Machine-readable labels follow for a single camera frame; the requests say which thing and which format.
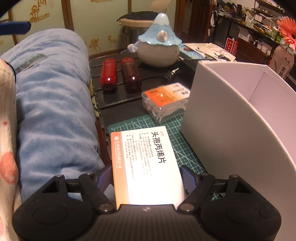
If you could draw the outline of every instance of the wooden cabinet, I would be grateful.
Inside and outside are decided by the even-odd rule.
[[[250,62],[257,64],[268,64],[271,59],[270,56],[263,53],[260,49],[244,41],[241,38],[237,38],[239,45],[237,48],[236,60],[241,62]]]

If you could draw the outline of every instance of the white cardboard box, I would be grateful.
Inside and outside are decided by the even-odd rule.
[[[242,28],[242,27],[239,27],[239,38],[247,41],[247,42],[250,42],[250,33],[248,32],[248,30],[246,30],[245,28]]]
[[[181,132],[216,178],[238,174],[296,236],[296,93],[266,65],[200,61]]]

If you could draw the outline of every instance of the gerbera flower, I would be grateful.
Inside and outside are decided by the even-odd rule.
[[[284,36],[285,43],[296,49],[296,22],[289,17],[277,21],[280,33]]]

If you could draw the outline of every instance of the black cloth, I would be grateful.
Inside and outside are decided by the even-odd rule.
[[[141,11],[141,12],[132,12],[121,16],[117,21],[122,18],[132,19],[132,20],[154,20],[158,13],[151,11]]]

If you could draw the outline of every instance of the blue blanket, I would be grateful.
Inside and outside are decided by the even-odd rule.
[[[17,74],[16,83],[17,163],[23,201],[54,175],[77,178],[104,167],[98,154],[83,40],[70,30],[44,30],[1,58],[17,68],[37,54],[46,58]]]

